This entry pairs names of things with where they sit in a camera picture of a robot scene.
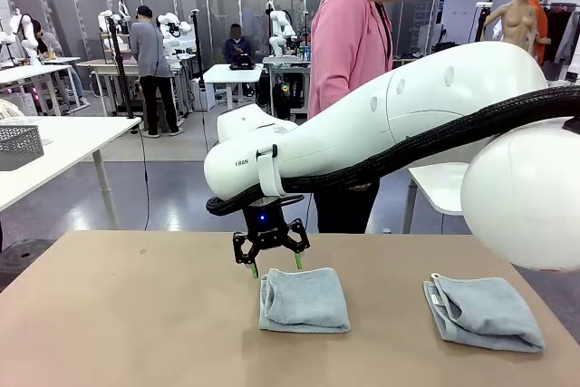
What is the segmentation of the background desk with bottles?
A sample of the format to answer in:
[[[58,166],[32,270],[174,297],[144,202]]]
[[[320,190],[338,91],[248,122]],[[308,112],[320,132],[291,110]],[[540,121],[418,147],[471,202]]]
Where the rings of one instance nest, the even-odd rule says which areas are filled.
[[[276,78],[280,76],[284,78],[285,74],[301,74],[302,78],[302,103],[296,107],[290,109],[290,114],[295,115],[306,115],[308,113],[308,99],[310,91],[310,66],[311,63],[304,61],[297,56],[293,55],[283,55],[283,56],[267,56],[262,61],[263,67],[267,72],[269,80],[269,111],[272,116],[276,116],[276,108],[274,102],[274,87],[276,83]]]

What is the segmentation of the person in pink hoodie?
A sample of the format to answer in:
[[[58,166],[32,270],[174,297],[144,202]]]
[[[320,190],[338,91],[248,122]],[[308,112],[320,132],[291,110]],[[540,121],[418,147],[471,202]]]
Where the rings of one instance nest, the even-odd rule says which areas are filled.
[[[373,86],[392,69],[395,0],[321,0],[311,27],[311,74],[306,125],[323,148],[316,175],[344,169],[381,151],[376,133],[390,136],[384,99]]]

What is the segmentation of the seated person in jeans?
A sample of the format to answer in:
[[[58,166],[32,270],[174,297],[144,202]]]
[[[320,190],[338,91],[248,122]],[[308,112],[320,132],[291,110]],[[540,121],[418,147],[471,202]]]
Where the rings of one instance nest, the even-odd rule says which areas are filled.
[[[33,19],[32,23],[34,26],[35,37],[38,42],[38,53],[44,58],[49,58],[50,53],[54,53],[57,56],[63,56],[63,48],[55,35],[45,31],[37,20]],[[80,103],[87,104],[88,102],[84,96],[81,79],[73,68],[71,69],[71,75]]]

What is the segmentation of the person in grey shirt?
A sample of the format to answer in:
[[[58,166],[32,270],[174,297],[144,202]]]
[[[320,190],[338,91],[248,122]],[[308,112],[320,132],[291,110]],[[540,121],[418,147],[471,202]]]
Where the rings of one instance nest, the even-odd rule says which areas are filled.
[[[130,27],[130,48],[137,61],[140,87],[144,97],[148,138],[160,136],[157,110],[159,92],[170,136],[180,135],[177,112],[173,101],[171,78],[173,74],[166,59],[163,35],[153,23],[153,12],[146,5],[136,10],[135,22]]]

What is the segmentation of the black light stand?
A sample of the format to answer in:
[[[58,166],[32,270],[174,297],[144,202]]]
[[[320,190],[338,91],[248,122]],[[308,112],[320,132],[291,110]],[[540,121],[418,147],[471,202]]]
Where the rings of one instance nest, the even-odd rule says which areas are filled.
[[[485,22],[491,13],[492,2],[477,2],[475,16],[478,18],[478,26],[475,33],[470,33],[470,41],[478,42],[485,30]]]

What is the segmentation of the light blue terry towel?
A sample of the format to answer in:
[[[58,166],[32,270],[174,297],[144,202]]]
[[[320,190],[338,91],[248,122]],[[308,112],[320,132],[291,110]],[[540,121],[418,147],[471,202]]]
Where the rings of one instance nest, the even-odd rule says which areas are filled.
[[[423,292],[444,341],[518,353],[545,349],[527,302],[503,278],[454,279],[433,273]]]
[[[260,279],[258,327],[293,334],[348,333],[351,324],[336,271],[270,269]]]

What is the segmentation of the black tripod stand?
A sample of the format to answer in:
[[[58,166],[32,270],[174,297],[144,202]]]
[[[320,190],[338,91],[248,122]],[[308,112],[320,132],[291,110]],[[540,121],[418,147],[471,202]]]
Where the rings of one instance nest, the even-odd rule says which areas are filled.
[[[126,77],[124,65],[123,65],[122,53],[121,53],[121,49],[120,49],[119,42],[117,39],[117,26],[115,26],[114,24],[111,24],[110,29],[111,29],[111,33],[112,33],[112,37],[113,37],[113,47],[111,50],[114,53],[114,62],[116,64],[116,68],[117,68],[117,72],[118,72],[122,104],[124,105],[124,108],[125,108],[125,111],[127,113],[128,118],[133,119],[134,114],[133,114],[132,104],[131,104],[131,94],[129,92],[129,88],[128,88],[128,84],[127,84],[127,77]]]

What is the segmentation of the white side table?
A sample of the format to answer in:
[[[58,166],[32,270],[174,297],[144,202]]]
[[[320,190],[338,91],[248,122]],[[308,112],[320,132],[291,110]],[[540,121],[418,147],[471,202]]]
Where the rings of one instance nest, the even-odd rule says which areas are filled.
[[[461,186],[469,164],[463,162],[439,163],[409,168],[402,234],[410,234],[417,192],[428,200],[442,216],[462,216]]]

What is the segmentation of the clothes rack with dark clothes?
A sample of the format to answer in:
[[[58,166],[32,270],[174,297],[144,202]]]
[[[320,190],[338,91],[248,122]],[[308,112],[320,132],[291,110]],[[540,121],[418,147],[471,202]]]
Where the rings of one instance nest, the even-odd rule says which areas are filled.
[[[580,5],[554,3],[546,5],[547,37],[551,39],[545,49],[542,70],[549,81],[556,81],[572,62],[580,35]]]

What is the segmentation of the seated person in dark top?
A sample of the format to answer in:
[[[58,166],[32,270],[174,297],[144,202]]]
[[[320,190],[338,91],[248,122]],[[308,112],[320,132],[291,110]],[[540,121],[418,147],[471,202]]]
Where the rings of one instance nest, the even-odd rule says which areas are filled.
[[[232,24],[229,29],[229,38],[224,45],[224,58],[226,63],[237,63],[239,57],[242,55],[250,56],[252,48],[250,42],[242,33],[240,24]]]

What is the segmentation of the black vertical pole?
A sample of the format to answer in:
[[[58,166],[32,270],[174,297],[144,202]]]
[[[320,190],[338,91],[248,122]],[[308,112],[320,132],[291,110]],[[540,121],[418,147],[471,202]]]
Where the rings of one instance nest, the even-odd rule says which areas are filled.
[[[193,24],[194,34],[195,34],[195,47],[196,47],[196,60],[198,64],[198,89],[199,89],[199,108],[202,111],[208,111],[208,100],[206,85],[203,77],[203,62],[201,59],[201,50],[199,42],[199,31],[198,31],[198,9],[193,9],[190,11],[190,19]]]

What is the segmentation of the black round weight plate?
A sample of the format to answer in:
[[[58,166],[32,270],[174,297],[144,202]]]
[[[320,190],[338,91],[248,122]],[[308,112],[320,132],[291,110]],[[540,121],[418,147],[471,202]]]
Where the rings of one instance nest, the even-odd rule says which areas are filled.
[[[0,277],[17,276],[54,243],[51,239],[27,239],[0,252]]]

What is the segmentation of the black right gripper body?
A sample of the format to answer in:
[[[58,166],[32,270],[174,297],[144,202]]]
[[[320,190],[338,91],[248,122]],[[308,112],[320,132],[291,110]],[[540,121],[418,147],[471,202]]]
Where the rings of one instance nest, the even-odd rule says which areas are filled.
[[[248,207],[244,209],[244,218],[247,238],[253,247],[280,247],[287,240],[288,225],[281,206]]]

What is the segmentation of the black laptop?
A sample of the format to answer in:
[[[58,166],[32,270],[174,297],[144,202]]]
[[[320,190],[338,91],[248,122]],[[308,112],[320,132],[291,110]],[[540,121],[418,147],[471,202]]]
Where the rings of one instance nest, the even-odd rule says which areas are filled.
[[[254,68],[255,64],[247,53],[240,53],[234,62],[229,65],[229,69],[232,71],[247,71]]]

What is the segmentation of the white standing desk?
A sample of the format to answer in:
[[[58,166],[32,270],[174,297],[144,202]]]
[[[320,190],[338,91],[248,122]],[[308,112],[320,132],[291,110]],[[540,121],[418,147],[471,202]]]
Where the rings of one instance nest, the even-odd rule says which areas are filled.
[[[256,63],[251,70],[231,70],[229,64],[217,63],[203,73],[203,80],[206,84],[214,85],[221,83],[227,89],[227,109],[234,109],[233,87],[238,86],[237,98],[243,97],[243,83],[258,83],[263,71],[263,64]]]

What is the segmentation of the grey perforated basket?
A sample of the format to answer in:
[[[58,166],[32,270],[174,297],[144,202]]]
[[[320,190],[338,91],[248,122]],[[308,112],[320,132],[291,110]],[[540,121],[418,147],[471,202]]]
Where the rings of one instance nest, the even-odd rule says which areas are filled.
[[[13,171],[44,155],[35,125],[0,125],[0,171]]]

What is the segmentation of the bare beige mannequin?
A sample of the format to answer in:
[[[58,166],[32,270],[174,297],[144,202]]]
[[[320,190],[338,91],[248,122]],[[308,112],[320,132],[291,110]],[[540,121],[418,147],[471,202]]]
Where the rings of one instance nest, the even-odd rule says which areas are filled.
[[[502,24],[504,43],[518,46],[529,54],[533,53],[537,36],[537,13],[529,0],[512,0],[498,7],[487,16],[483,30],[486,31],[497,20]]]

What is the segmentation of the background desk with robot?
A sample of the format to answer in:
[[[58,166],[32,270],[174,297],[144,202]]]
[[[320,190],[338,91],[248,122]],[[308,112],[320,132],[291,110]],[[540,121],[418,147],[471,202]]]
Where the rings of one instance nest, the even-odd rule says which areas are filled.
[[[117,65],[113,61],[96,59],[77,63],[78,67],[88,70],[90,77],[95,80],[96,85],[93,90],[101,98],[101,104],[106,116],[117,115],[118,113],[127,113],[126,104],[123,102],[121,95],[121,80]],[[143,113],[140,90],[138,84],[138,67],[134,60],[125,60],[123,68],[126,75],[126,82],[131,95],[132,107],[135,112]],[[178,119],[185,117],[191,111],[192,95],[189,92],[189,72],[187,63],[184,60],[178,60],[170,66],[173,74],[172,91],[174,93],[174,102],[178,112]]]

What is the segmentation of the white background table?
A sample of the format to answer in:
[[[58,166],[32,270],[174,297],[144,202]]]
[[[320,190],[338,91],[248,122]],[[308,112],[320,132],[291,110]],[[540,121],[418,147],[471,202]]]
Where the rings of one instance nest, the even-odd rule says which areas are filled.
[[[0,64],[0,96],[20,95],[24,113],[61,116],[80,111],[90,104],[81,99],[73,79],[73,67],[80,57],[57,57],[36,64]]]

